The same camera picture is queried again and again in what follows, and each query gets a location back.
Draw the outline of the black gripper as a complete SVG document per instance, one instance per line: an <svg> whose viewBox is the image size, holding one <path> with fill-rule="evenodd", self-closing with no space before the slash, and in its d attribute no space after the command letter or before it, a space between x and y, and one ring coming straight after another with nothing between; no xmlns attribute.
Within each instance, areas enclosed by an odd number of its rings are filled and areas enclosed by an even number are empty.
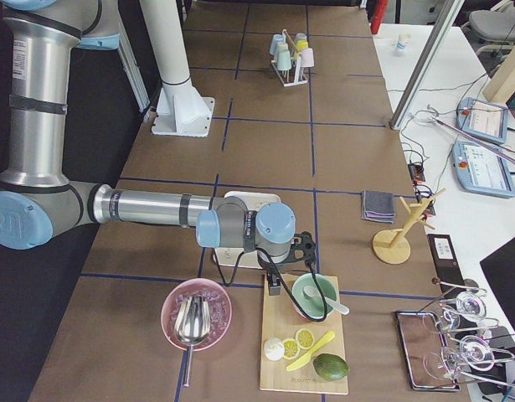
<svg viewBox="0 0 515 402"><path fill-rule="evenodd" d="M303 261L308 269L312 269L316 263L316 243L307 231L294 235L286 258L287 264L299 261Z"/></svg>

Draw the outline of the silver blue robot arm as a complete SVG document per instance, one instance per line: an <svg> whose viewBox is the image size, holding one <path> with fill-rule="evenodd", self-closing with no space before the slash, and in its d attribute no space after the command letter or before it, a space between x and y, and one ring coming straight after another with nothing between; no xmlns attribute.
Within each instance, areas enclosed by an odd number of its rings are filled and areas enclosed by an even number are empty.
<svg viewBox="0 0 515 402"><path fill-rule="evenodd" d="M250 209L237 197L152 193L72 182L62 171L70 53L116 49L121 20L115 1L6 1L13 32L13 82L8 168L0 174L0 245L26 250L82 224L122 221L196 231L204 248L256 253L277 272L303 261L315 244L295 231L285 204Z"/></svg>

